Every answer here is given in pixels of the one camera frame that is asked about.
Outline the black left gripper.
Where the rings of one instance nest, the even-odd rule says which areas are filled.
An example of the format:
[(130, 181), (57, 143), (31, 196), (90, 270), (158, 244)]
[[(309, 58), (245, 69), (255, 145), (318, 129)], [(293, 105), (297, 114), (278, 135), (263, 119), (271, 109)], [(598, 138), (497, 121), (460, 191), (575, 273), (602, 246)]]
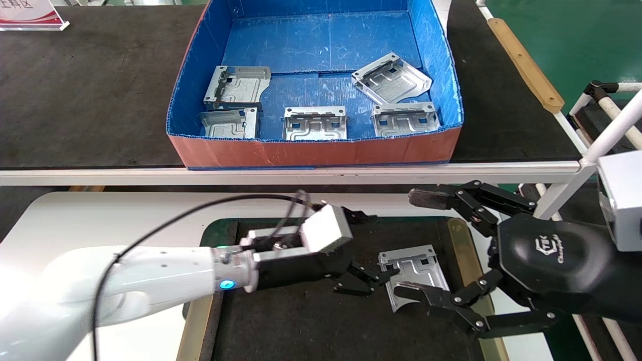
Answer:
[[(362, 210), (355, 211), (344, 206), (341, 209), (351, 225), (367, 224), (377, 217)], [(249, 238), (248, 244), (254, 251), (254, 273), (248, 285), (248, 292), (338, 278), (347, 273), (350, 275), (349, 278), (337, 282), (334, 285), (334, 293), (369, 296), (400, 273), (394, 266), (376, 272), (366, 269), (357, 261), (353, 261), (354, 252), (349, 245), (343, 245), (330, 253), (323, 253), (308, 252), (305, 247), (275, 251), (265, 237), (258, 240)]]

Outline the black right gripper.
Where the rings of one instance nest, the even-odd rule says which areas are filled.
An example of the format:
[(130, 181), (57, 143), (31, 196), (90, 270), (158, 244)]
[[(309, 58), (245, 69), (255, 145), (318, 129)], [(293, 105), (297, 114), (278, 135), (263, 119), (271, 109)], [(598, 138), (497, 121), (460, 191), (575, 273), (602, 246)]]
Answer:
[[(480, 234), (495, 237), (495, 269), (456, 293), (409, 281), (394, 286), (395, 295), (424, 304), (427, 315), (481, 339), (543, 332), (559, 319), (552, 310), (640, 323), (640, 252), (619, 251), (605, 226), (536, 219), (530, 216), (536, 203), (478, 180), (413, 188), (409, 203), (455, 210)], [(488, 208), (514, 217), (497, 226)], [(530, 311), (475, 312), (472, 306), (498, 286)]]

